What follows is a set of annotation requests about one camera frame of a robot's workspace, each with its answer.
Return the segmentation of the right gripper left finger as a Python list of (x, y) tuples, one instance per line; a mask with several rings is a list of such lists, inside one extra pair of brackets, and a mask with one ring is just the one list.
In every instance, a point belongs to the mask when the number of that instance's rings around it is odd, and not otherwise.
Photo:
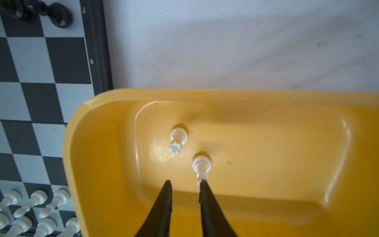
[(168, 237), (172, 213), (172, 185), (167, 180), (136, 237)]

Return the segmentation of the black chess piece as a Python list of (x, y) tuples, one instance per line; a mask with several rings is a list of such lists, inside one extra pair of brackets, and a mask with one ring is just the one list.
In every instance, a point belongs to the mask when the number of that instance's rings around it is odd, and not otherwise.
[(51, 23), (58, 28), (68, 28), (73, 22), (70, 10), (61, 3), (47, 5), (43, 1), (23, 1), (25, 7), (34, 14), (47, 16)]

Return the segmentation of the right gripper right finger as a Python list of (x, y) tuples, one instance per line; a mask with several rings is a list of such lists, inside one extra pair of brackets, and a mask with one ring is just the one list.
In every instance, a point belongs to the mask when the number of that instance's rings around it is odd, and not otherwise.
[(199, 203), (204, 237), (237, 237), (206, 180), (200, 183)]

